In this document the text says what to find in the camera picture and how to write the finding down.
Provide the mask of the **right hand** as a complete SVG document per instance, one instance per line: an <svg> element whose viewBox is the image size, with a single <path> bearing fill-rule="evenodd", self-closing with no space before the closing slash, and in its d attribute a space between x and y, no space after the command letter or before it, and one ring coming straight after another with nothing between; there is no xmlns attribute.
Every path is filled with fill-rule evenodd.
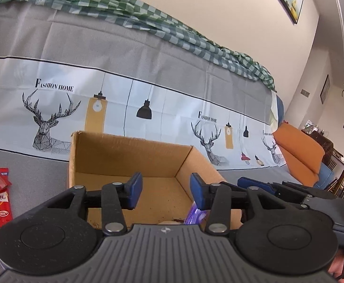
<svg viewBox="0 0 344 283"><path fill-rule="evenodd" d="M328 269L328 273L333 277L338 277L342 274L344 268L344 252L339 250ZM338 282L344 283L344 279L338 279Z"/></svg>

